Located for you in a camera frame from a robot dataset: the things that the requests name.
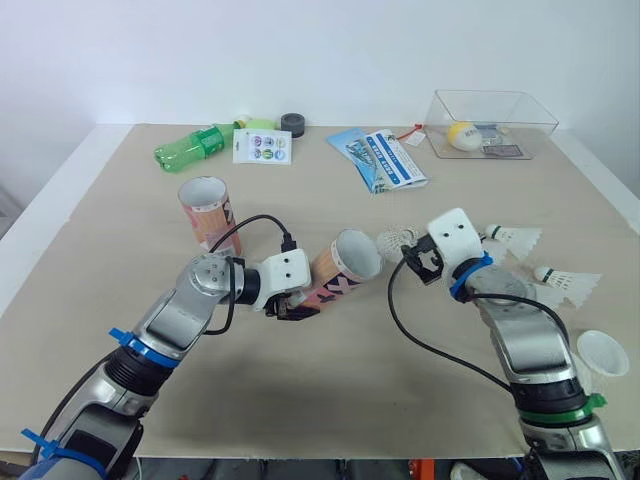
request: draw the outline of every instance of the blue cable tie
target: blue cable tie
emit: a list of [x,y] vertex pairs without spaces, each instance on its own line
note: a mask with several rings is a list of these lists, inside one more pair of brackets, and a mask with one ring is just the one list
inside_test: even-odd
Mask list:
[[180,360],[174,360],[173,358],[166,357],[161,353],[147,347],[142,343],[132,332],[124,332],[119,328],[112,328],[109,330],[109,335],[115,338],[123,347],[132,348],[134,351],[142,355],[143,357],[157,363],[160,366],[167,368],[176,368],[180,365]]
[[467,278],[469,278],[472,273],[477,272],[481,268],[488,267],[492,263],[493,263],[493,258],[491,258],[489,256],[489,253],[485,251],[484,256],[480,259],[480,262],[468,268],[462,275],[460,275],[460,277],[456,280],[456,282],[451,286],[451,288],[449,289],[449,293],[451,294],[453,299],[458,300],[457,297],[460,289],[462,288],[462,286],[464,285],[464,282],[467,281]]
[[71,458],[72,460],[77,460],[78,462],[89,465],[96,472],[98,472],[101,478],[107,478],[107,471],[105,470],[102,463],[100,463],[95,458],[76,450],[60,448],[60,443],[57,440],[48,442],[43,437],[41,437],[34,431],[29,430],[28,428],[25,428],[20,433],[22,433],[22,435],[27,437],[29,440],[33,441],[36,445],[39,445],[42,448],[40,454],[47,460],[53,459],[55,457]]

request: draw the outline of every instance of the gray tape roll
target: gray tape roll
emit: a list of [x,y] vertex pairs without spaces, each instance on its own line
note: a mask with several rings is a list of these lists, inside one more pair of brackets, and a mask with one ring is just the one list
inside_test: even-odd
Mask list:
[[299,113],[285,113],[280,117],[280,130],[291,132],[293,138],[304,134],[304,117]]

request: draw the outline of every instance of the white shuttlecock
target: white shuttlecock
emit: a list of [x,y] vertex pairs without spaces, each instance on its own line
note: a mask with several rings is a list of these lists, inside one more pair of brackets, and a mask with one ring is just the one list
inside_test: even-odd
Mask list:
[[524,260],[540,238],[539,228],[509,228],[489,225],[485,230],[487,238],[502,242],[518,260]]
[[378,253],[385,260],[399,263],[402,260],[401,247],[403,245],[415,246],[418,238],[420,238],[420,233],[416,227],[397,227],[378,235],[376,247]]
[[533,272],[536,280],[557,288],[576,308],[580,308],[600,281],[599,273],[560,272],[550,267],[538,267]]
[[547,307],[555,310],[564,302],[564,292],[557,288],[546,285],[534,285],[536,289],[536,300]]
[[493,263],[495,265],[502,264],[505,257],[507,256],[507,247],[505,247],[497,240],[491,240],[489,238],[485,239],[482,242],[482,248],[489,254],[491,258],[493,258]]

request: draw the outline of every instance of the beige tabletop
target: beige tabletop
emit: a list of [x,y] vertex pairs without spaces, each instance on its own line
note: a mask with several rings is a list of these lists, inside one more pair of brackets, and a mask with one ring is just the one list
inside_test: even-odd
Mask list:
[[[0,449],[30,449],[68,388],[115,347],[111,327],[130,329],[201,253],[176,192],[199,175],[223,178],[237,219],[257,213],[286,223],[310,257],[347,227],[377,235],[423,226],[463,207],[478,228],[535,226],[528,259],[602,273],[585,305],[559,309],[575,345],[600,329],[625,347],[631,371],[594,378],[609,401],[599,414],[616,449],[640,447],[639,242],[618,213],[548,143],[533,161],[441,160],[428,142],[407,146],[433,177],[419,189],[372,196],[325,137],[309,128],[291,166],[233,165],[226,151],[179,174],[160,170],[155,146],[190,126],[132,130],[42,256],[0,321]],[[268,222],[241,231],[250,260],[277,253]],[[202,338],[144,419],[139,454],[184,457],[486,457],[526,450],[513,401],[484,378],[421,350],[396,329],[382,275],[299,323],[238,307],[228,334]],[[396,304],[408,329],[502,377],[475,307],[454,303],[442,283],[409,272]],[[225,308],[216,311],[221,322]]]

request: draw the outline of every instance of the card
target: card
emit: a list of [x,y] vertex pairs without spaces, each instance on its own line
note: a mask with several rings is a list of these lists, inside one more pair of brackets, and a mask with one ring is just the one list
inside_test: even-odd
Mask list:
[[291,132],[256,128],[234,130],[233,163],[291,165]]

